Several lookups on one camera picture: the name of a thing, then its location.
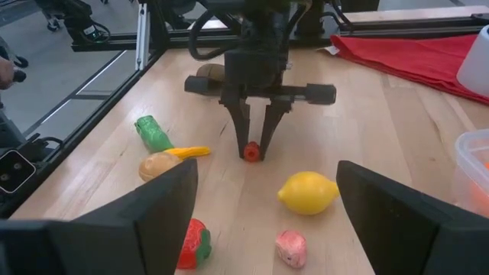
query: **yellow lemon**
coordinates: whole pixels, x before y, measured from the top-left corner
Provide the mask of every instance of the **yellow lemon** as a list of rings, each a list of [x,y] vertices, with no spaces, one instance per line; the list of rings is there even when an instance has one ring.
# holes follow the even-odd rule
[[[336,183],[319,173],[299,172],[285,182],[277,195],[290,210],[315,215],[339,196],[339,190]]]

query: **red strawberry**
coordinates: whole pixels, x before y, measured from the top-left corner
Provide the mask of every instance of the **red strawberry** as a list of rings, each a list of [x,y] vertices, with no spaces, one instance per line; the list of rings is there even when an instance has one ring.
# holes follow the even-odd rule
[[[176,268],[196,269],[211,254],[211,233],[196,218],[190,219]]]

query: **wooden tabletop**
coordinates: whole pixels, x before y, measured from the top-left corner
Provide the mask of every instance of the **wooden tabletop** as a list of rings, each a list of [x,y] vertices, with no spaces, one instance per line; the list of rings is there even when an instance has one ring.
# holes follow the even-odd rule
[[[465,16],[486,7],[437,8],[349,15],[356,21]],[[388,76],[325,53],[294,50],[285,84],[334,83],[337,102],[298,102],[279,124],[263,163],[237,155],[235,129],[217,99],[183,91],[202,65],[171,50],[23,204],[13,218],[72,219],[143,184],[138,165],[148,152],[133,123],[153,115],[178,147],[209,146],[199,158],[195,218],[212,233],[212,256],[198,274],[296,274],[274,253],[276,235],[301,231],[309,258],[301,274],[373,274],[341,199],[323,213],[299,216],[277,201],[288,176],[304,170],[335,178],[351,160],[408,186],[453,202],[454,143],[489,128],[489,108]],[[214,60],[221,63],[222,58]],[[250,140],[258,141],[266,100],[249,99]]]

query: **red towel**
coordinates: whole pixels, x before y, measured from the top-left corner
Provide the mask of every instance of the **red towel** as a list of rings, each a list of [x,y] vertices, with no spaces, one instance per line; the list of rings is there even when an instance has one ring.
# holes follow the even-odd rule
[[[456,77],[476,37],[407,40],[333,36],[332,43],[346,60],[489,105],[489,97],[467,90]]]

